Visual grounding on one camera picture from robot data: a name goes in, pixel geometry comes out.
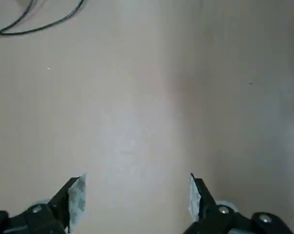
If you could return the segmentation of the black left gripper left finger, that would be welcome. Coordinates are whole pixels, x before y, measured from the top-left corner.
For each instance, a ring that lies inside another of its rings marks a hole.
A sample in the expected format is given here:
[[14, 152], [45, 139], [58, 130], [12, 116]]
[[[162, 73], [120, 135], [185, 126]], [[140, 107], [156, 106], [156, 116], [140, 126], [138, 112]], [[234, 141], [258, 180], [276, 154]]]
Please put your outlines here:
[[0, 210], [0, 234], [70, 234], [86, 205], [86, 176], [70, 178], [47, 202], [10, 217]]

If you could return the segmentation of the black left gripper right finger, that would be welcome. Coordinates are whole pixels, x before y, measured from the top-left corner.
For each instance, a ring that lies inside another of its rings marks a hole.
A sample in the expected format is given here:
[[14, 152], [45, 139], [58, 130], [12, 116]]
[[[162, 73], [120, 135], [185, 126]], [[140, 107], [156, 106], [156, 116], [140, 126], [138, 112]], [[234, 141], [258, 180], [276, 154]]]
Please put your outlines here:
[[243, 216], [230, 202], [216, 202], [201, 178], [190, 174], [189, 212], [193, 223], [186, 234], [291, 234], [278, 216], [257, 212]]

